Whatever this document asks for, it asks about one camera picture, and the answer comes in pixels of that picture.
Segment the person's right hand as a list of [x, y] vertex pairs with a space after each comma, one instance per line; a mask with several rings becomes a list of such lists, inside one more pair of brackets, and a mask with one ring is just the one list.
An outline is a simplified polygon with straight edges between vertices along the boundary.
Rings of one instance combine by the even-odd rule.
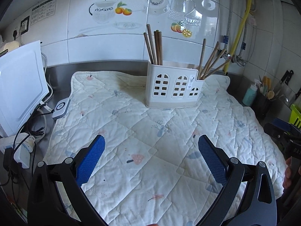
[[291, 158], [286, 160], [287, 168], [285, 170], [285, 176], [283, 181], [283, 188], [288, 189], [291, 185]]

